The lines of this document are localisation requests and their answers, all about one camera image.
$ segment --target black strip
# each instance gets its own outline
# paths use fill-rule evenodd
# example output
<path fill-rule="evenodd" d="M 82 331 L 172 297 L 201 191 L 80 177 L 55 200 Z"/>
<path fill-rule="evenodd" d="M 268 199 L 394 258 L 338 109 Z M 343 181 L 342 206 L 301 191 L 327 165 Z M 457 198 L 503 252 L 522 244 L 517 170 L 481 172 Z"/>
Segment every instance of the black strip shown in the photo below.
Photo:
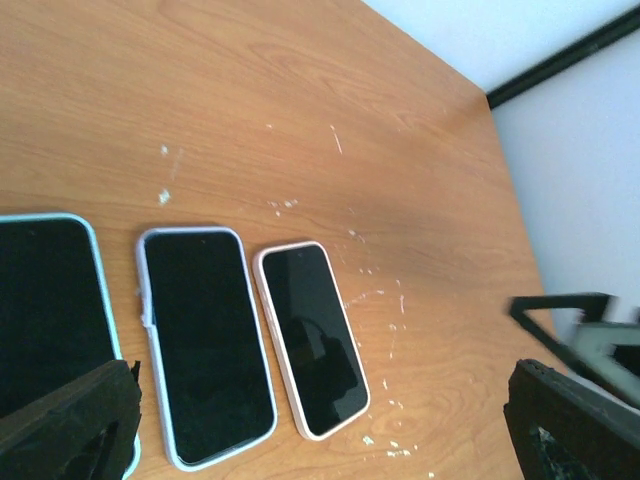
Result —
<path fill-rule="evenodd" d="M 640 5 L 487 94 L 494 109 L 640 28 Z"/>

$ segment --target phone case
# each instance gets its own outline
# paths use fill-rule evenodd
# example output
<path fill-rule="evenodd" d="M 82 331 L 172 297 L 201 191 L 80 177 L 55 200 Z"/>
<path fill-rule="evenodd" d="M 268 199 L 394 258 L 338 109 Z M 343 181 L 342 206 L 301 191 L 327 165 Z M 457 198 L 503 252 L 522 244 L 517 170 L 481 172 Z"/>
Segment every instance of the phone case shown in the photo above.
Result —
<path fill-rule="evenodd" d="M 325 258 L 327 259 L 327 265 L 329 266 L 329 271 L 331 272 L 333 285 L 335 287 L 336 294 L 338 295 L 338 299 L 340 300 L 340 306 L 342 307 L 342 314 L 347 324 L 347 329 L 349 330 L 349 336 L 351 337 L 353 350 L 355 351 L 356 358 L 358 359 L 358 366 L 360 368 L 362 379 L 364 380 L 364 385 L 367 390 L 367 403 L 364 406 L 364 408 L 362 408 L 362 410 L 356 412 L 354 415 L 346 419 L 344 422 L 336 425 L 334 428 L 332 428 L 331 430 L 329 430 L 328 432 L 320 436 L 313 434 L 309 430 L 309 426 L 305 418 L 304 410 L 302 408 L 302 403 L 300 402 L 300 396 L 298 395 L 296 382 L 293 377 L 293 372 L 291 370 L 289 357 L 287 355 L 286 348 L 284 346 L 282 332 L 280 331 L 280 326 L 277 321 L 275 307 L 273 306 L 273 301 L 271 300 L 271 293 L 269 292 L 269 286 L 267 284 L 267 279 L 265 277 L 264 268 L 263 268 L 263 259 L 266 255 L 270 253 L 281 252 L 284 250 L 294 250 L 296 248 L 307 247 L 311 245 L 320 247 L 324 252 Z M 281 245 L 277 247 L 271 247 L 271 248 L 262 250 L 255 256 L 255 258 L 253 259 L 253 272 L 256 278 L 256 284 L 258 286 L 258 291 L 260 293 L 262 305 L 264 306 L 264 311 L 267 317 L 267 324 L 269 325 L 269 330 L 271 332 L 271 338 L 273 340 L 276 356 L 278 358 L 278 364 L 280 365 L 280 371 L 282 372 L 282 378 L 284 380 L 284 385 L 287 391 L 287 396 L 289 398 L 289 403 L 291 404 L 291 410 L 293 411 L 293 418 L 296 424 L 296 428 L 298 429 L 298 432 L 300 432 L 300 435 L 302 435 L 304 438 L 308 440 L 313 440 L 313 441 L 324 440 L 325 438 L 333 435 L 335 432 L 337 432 L 338 430 L 345 427 L 349 423 L 353 422 L 356 418 L 361 416 L 364 412 L 367 411 L 367 409 L 369 408 L 369 404 L 371 403 L 371 393 L 369 391 L 369 384 L 367 383 L 367 377 L 365 376 L 364 369 L 362 368 L 362 361 L 360 360 L 360 352 L 358 351 L 355 339 L 353 338 L 353 331 L 351 330 L 351 325 L 349 324 L 347 312 L 344 309 L 344 303 L 342 302 L 342 297 L 340 296 L 340 290 L 338 289 L 338 283 L 336 282 L 336 277 L 333 273 L 331 262 L 329 261 L 329 254 L 320 243 L 315 241 L 299 242 L 299 243 L 293 243 L 288 245 Z"/>
<path fill-rule="evenodd" d="M 262 358 L 265 365 L 265 375 L 267 377 L 267 385 L 269 388 L 269 394 L 271 397 L 271 406 L 273 408 L 273 425 L 269 429 L 269 431 L 262 437 L 244 445 L 242 448 L 238 448 L 229 452 L 225 455 L 216 456 L 210 459 L 207 459 L 198 464 L 187 464 L 182 461 L 178 452 L 176 450 L 176 443 L 173 433 L 173 422 L 171 420 L 171 406 L 169 405 L 169 397 L 167 393 L 167 387 L 165 383 L 164 376 L 164 366 L 162 363 L 162 352 L 160 350 L 160 342 L 158 339 L 158 330 L 156 329 L 153 321 L 153 303 L 151 296 L 151 282 L 149 279 L 149 270 L 147 267 L 147 257 L 145 254 L 145 243 L 148 238 L 159 235 L 159 234 L 189 234 L 189 233 L 213 233 L 213 232 L 225 232 L 232 234 L 238 242 L 240 247 L 240 253 L 242 256 L 242 265 L 244 267 L 244 275 L 247 281 L 247 291 L 249 292 L 249 298 L 251 300 L 251 309 L 253 311 L 253 317 L 256 323 L 256 332 L 258 334 L 258 341 L 260 344 L 260 350 L 262 351 Z M 255 300 L 253 298 L 253 290 L 251 288 L 251 282 L 249 279 L 249 269 L 247 268 L 246 258 L 244 256 L 244 246 L 242 245 L 242 241 L 238 234 L 227 227 L 164 227 L 164 228 L 153 228 L 147 230 L 142 234 L 138 243 L 136 245 L 136 260 L 138 264 L 138 274 L 140 279 L 140 293 L 142 297 L 142 325 L 147 330 L 149 336 L 149 346 L 151 349 L 151 362 L 153 364 L 153 374 L 155 377 L 156 391 L 158 395 L 158 405 L 160 410 L 160 421 L 162 424 L 162 432 L 164 436 L 164 444 L 167 457 L 171 461 L 171 463 L 177 467 L 178 469 L 184 472 L 195 472 L 198 470 L 202 470 L 203 468 L 209 467 L 211 465 L 215 465 L 216 463 L 220 463 L 223 460 L 226 460 L 229 457 L 237 455 L 239 453 L 248 450 L 251 447 L 261 443 L 271 436 L 273 431 L 276 428 L 278 422 L 278 412 L 276 410 L 276 402 L 275 396 L 273 393 L 273 386 L 271 384 L 271 375 L 269 374 L 269 363 L 267 361 L 267 355 L 264 349 L 264 342 L 262 340 L 262 332 L 260 329 L 260 322 L 258 320 L 258 314 L 256 309 Z"/>
<path fill-rule="evenodd" d="M 122 359 L 122 353 L 120 352 L 120 343 L 118 342 L 118 332 L 116 330 L 116 324 L 113 319 L 113 311 L 111 310 L 111 301 L 109 300 L 109 290 L 107 289 L 107 280 L 104 274 L 104 268 L 102 266 L 102 259 L 100 258 L 100 250 L 98 248 L 98 240 L 96 238 L 93 227 L 84 218 L 67 212 L 53 212 L 53 213 L 27 213 L 18 215 L 3 215 L 0 216 L 1 223 L 9 222 L 33 222 L 33 221 L 51 221 L 51 220 L 73 220 L 80 223 L 87 231 L 89 237 L 89 243 L 91 244 L 91 252 L 93 254 L 93 261 L 96 267 L 96 274 L 98 276 L 98 282 L 100 285 L 100 293 L 102 295 L 102 305 L 104 306 L 105 317 L 107 318 L 107 328 L 109 330 L 109 336 L 111 337 L 111 347 L 113 348 L 113 356 L 117 360 Z M 124 473 L 123 479 L 128 478 L 138 466 L 140 462 L 140 438 L 136 434 L 136 439 L 133 444 L 133 459 L 131 464 Z"/>

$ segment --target small phone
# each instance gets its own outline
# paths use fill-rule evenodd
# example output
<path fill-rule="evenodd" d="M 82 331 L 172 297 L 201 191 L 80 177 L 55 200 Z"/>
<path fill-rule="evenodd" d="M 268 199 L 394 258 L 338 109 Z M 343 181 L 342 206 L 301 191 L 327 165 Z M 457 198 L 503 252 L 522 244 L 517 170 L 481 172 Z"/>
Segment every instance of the small phone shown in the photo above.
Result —
<path fill-rule="evenodd" d="M 329 256 L 317 242 L 268 248 L 254 274 L 296 427 L 323 440 L 370 402 Z"/>
<path fill-rule="evenodd" d="M 121 359 L 96 235 L 70 213 L 0 216 L 0 418 Z M 140 459 L 136 436 L 124 478 Z"/>
<path fill-rule="evenodd" d="M 268 438 L 278 417 L 238 235 L 154 228 L 136 258 L 169 460 L 196 471 Z"/>

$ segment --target wooden surface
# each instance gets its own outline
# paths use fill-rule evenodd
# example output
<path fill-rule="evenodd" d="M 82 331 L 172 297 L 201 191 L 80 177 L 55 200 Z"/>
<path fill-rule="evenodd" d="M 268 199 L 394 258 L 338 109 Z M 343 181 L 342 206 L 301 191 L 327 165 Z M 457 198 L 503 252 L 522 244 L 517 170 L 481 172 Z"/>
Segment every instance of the wooden surface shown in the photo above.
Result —
<path fill-rule="evenodd" d="M 123 354 L 142 360 L 134 479 L 522 478 L 507 380 L 548 357 L 502 313 L 540 287 L 478 88 L 356 0 L 3 0 L 0 26 L 0 209 L 97 232 Z M 274 435 L 184 474 L 164 455 L 133 248 L 149 226 L 213 223 L 249 257 L 327 247 L 372 404 L 303 440 L 267 341 Z"/>

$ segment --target mobile device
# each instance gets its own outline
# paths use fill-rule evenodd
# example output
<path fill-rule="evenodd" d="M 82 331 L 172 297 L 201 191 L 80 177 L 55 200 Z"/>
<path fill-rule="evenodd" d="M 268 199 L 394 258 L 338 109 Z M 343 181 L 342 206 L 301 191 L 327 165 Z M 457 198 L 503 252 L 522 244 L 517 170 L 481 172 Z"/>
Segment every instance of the mobile device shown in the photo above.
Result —
<path fill-rule="evenodd" d="M 269 248 L 254 273 L 296 427 L 323 440 L 370 402 L 329 256 L 317 242 Z"/>
<path fill-rule="evenodd" d="M 0 216 L 0 418 L 122 358 L 98 242 L 70 213 Z M 136 440 L 124 478 L 140 459 Z"/>
<path fill-rule="evenodd" d="M 200 470 L 265 440 L 277 414 L 238 235 L 155 228 L 136 257 L 170 461 Z"/>

